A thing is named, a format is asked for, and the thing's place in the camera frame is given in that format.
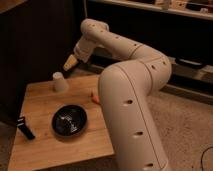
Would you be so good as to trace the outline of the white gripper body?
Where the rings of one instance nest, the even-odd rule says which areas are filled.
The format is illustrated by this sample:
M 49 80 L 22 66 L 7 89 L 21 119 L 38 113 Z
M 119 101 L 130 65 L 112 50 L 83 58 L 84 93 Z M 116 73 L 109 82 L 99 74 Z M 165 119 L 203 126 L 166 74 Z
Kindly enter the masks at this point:
M 88 58 L 88 53 L 81 49 L 78 45 L 75 46 L 74 52 L 68 57 L 63 65 L 63 69 L 68 71 L 78 64 L 79 61 L 86 62 Z

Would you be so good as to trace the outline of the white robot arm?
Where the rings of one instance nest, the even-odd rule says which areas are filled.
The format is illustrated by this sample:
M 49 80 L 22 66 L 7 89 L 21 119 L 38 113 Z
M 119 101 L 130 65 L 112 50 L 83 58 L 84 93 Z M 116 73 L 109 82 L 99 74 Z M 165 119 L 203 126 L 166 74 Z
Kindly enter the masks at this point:
M 164 87 L 171 63 L 160 51 L 114 34 L 101 21 L 85 19 L 66 70 L 86 62 L 101 45 L 117 60 L 98 80 L 98 94 L 120 171 L 172 171 L 147 96 Z

